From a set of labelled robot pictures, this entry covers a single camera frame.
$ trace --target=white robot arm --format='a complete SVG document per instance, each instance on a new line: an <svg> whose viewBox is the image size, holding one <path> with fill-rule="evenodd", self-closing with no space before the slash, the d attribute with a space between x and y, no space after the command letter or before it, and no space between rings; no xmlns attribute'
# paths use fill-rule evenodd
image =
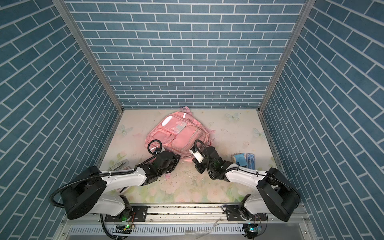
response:
<svg viewBox="0 0 384 240"><path fill-rule="evenodd" d="M180 155L169 151L160 152L161 147L160 143L160 147L152 153L154 156L137 165L134 170L106 172L99 171L97 167L89 167L69 184L54 191L49 201L56 207L65 208L68 219L76 219L87 213L129 216L132 207L126 197L113 197L106 192L122 187L147 185L161 175L172 172L179 162ZM259 191L260 195L247 195L243 199L240 206L243 209L239 209L242 215L271 212L279 219L288 221L300 201L300 194L277 169L251 170L223 161L212 146L206 147L205 151L203 157L196 144L191 149L196 157L193 162L200 173L207 169L213 180L237 182ZM54 200L58 193L61 194L63 204Z"/></svg>
<svg viewBox="0 0 384 240"><path fill-rule="evenodd" d="M203 152L199 151L196 142L204 146ZM248 219L249 214L271 212L280 220L288 221L299 204L300 193L283 174L272 167L268 171L257 171L223 161L214 147L206 147L199 140L196 142L190 152L195 156L192 161L199 173L206 169L212 180L237 182L258 190L260 195L247 195L243 199L240 205L246 209L241 210L243 217Z"/></svg>

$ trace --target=white vent grille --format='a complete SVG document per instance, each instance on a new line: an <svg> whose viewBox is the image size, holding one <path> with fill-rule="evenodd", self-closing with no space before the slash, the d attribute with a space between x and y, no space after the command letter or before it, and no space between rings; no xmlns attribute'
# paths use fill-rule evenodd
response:
<svg viewBox="0 0 384 240"><path fill-rule="evenodd" d="M212 229L213 224L145 224L136 225L131 234L116 234L123 236L169 236L184 235L185 231L208 231ZM110 233L114 232L116 225L107 226ZM211 234L234 234L244 233L243 225L237 223L219 224ZM75 225L72 226L70 235L104 235L101 226Z"/></svg>

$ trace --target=blue brick wall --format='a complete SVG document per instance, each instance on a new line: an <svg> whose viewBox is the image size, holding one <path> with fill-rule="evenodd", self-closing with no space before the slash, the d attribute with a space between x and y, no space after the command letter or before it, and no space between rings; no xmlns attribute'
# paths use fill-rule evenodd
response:
<svg viewBox="0 0 384 240"><path fill-rule="evenodd" d="M48 196L94 165L114 104L50 0L0 1L0 239L52 238Z"/></svg>
<svg viewBox="0 0 384 240"><path fill-rule="evenodd" d="M265 118L319 239L383 239L384 1L317 0Z"/></svg>
<svg viewBox="0 0 384 240"><path fill-rule="evenodd" d="M66 3L125 108L256 108L304 1Z"/></svg>

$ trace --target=black motor housing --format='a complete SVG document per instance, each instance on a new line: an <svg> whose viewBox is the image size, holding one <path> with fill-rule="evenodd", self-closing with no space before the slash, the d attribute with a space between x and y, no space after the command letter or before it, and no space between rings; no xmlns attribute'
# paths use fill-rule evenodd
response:
<svg viewBox="0 0 384 240"><path fill-rule="evenodd" d="M301 195L276 168L271 167L266 174L258 182L257 189L271 213L287 222L299 204Z"/></svg>
<svg viewBox="0 0 384 240"><path fill-rule="evenodd" d="M144 170L147 177L142 186L155 182L161 175L175 170L179 160L180 155L170 151L162 151L157 154L156 159L152 163L141 165L140 167Z"/></svg>
<svg viewBox="0 0 384 240"><path fill-rule="evenodd" d="M80 173L71 182L99 174L97 167L89 167ZM63 199L68 219L77 219L87 214L97 203L106 188L107 183L100 178L82 181L63 190L60 195Z"/></svg>

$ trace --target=wire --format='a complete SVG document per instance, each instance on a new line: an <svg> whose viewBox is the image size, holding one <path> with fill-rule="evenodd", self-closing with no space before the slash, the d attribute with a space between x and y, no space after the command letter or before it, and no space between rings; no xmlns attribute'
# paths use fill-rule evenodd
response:
<svg viewBox="0 0 384 240"><path fill-rule="evenodd" d="M223 210L223 212L225 212L225 213L231 213L232 211L228 210L228 209L227 209L227 206L228 206L228 205L223 205L223 206L221 207L221 210Z"/></svg>
<svg viewBox="0 0 384 240"><path fill-rule="evenodd" d="M100 222L101 222L101 226L104 230L104 233L105 235L107 235L109 238L111 239L114 239L114 240L122 240L122 239L126 239L127 237L123 237L123 236L114 236L112 234L110 234L107 230L107 228L105 227L105 224L104 224L104 219L103 219L103 214L100 214Z"/></svg>
<svg viewBox="0 0 384 240"><path fill-rule="evenodd" d="M147 162L149 162L149 161L151 161L152 159L154 159L155 157L157 157L157 155L159 154L159 152L156 152L156 150L155 150L155 152L151 152L151 150L150 150L150 145L152 144L152 143L154 143L154 142L158 142L159 143L159 148L160 148L160 152L161 152L161 149L163 148L163 144L161 143L161 141L160 140L157 140L157 139L154 139L154 140L152 140L152 141L150 141L149 143L148 143L148 146L147 146L147 150L148 150L148 152L150 153L150 154L152 154L153 156L152 157L150 157L150 158L148 158L147 160L145 160L144 162L141 162L141 163L139 163L139 164L137 164L136 166L135 166L135 168L134 168L134 171L136 171L136 169L138 168L138 167L140 167L141 165L143 165L143 164L146 164Z"/></svg>
<svg viewBox="0 0 384 240"><path fill-rule="evenodd" d="M200 152L199 148L197 147L197 143L198 143L198 142L204 147L204 150L205 150L205 152L206 152L206 155L205 155L203 152ZM199 153L201 153L202 155L204 155L204 157L210 157L210 156L209 156L209 153L208 153L208 150L207 150L207 146L206 146L201 140L196 139L196 140L195 140L195 143L194 143L194 146L195 146L196 150L199 151Z"/></svg>
<svg viewBox="0 0 384 240"><path fill-rule="evenodd" d="M259 216L259 219L260 219L260 226L261 226L261 224L262 224L261 217L260 217L259 214L257 214L257 215ZM266 215L266 224L265 224L264 231L263 231L262 233L258 234L256 237L258 237L258 236L260 236L260 235L263 235L263 234L265 233L265 231L266 231L266 227L268 226L268 213L265 213L265 215Z"/></svg>
<svg viewBox="0 0 384 240"><path fill-rule="evenodd" d="M259 214L255 214L255 219L253 220L254 224L256 224L256 215L258 215L259 217L259 221L260 221L260 227L262 226L262 218L260 217Z"/></svg>
<svg viewBox="0 0 384 240"><path fill-rule="evenodd" d="M245 170L243 170L243 169L239 169L239 170L241 170L241 171L243 171L243 172L250 173L250 174L254 174L254 175L257 175L257 176L265 176L265 177L268 177L268 178L270 178L270 179L272 179L272 180L275 180L275 181L277 181L277 182L280 182L280 183L286 185L287 187L289 187L290 189L292 189L292 190L295 192L295 194L297 195L298 199L300 200L300 195L297 193L297 191L296 191L295 189L293 189L292 187L288 186L287 184L285 184L284 182L280 181L280 180L277 180L277 179L275 179L275 178L273 178L273 177L270 177L270 176L268 176L268 175L265 175L265 174L260 174L260 173L258 173L258 172L257 172L257 173L253 173L253 172L245 171Z"/></svg>
<svg viewBox="0 0 384 240"><path fill-rule="evenodd" d="M215 179L219 179L219 178L221 178L222 176L224 176L226 173L228 173L228 172L230 172L230 171L232 171L232 170L239 170L239 168L238 167L231 167L231 168L228 168L227 170L225 170L224 172L222 172L220 175L218 175L217 177L214 177L214 178L212 178L213 180L215 180Z"/></svg>
<svg viewBox="0 0 384 240"><path fill-rule="evenodd" d="M160 148L160 152L161 152L161 149L163 148L163 144L161 143L160 140L157 140L157 139L154 139L154 140L152 140L152 141L150 141L150 142L148 143L147 150L148 150L148 152L149 152L150 154L152 154L152 155L157 155L156 152L152 152L152 151L149 149L149 147L151 146L151 144L154 143L154 142L158 142L158 143L160 144L159 148Z"/></svg>
<svg viewBox="0 0 384 240"><path fill-rule="evenodd" d="M212 175L212 173L211 173L211 170L210 170L210 160L211 160L211 158L208 157L206 169L207 169L207 172L208 172L208 176L209 176L212 180L215 180L215 179L217 179L217 178L215 178L215 177Z"/></svg>
<svg viewBox="0 0 384 240"><path fill-rule="evenodd" d="M134 222L134 220L135 220L135 214L136 214L136 212L133 213L131 226L133 226L133 222Z"/></svg>
<svg viewBox="0 0 384 240"><path fill-rule="evenodd" d="M70 183L67 183L61 187L59 187L58 189L56 189L55 191L53 191L53 193L49 196L49 203L52 204L53 206L55 207L60 207L60 208L64 208L64 204L61 204L59 202L56 202L54 200L54 197L59 193L59 192L62 192L64 191L65 189L71 187L72 185L75 185L75 184L78 184L80 182L84 182L84 181L88 181L90 179L95 179L95 178L100 178L100 177L108 177L108 176L116 176L116 175L126 175L126 174L131 174L133 173L134 171L133 170L129 170L129 171L117 171L117 172L106 172L106 173L100 173L100 174L96 174L96 175L93 175L93 176L90 176L90 177L85 177L83 179L80 179L80 180L76 180L74 182L70 182Z"/></svg>

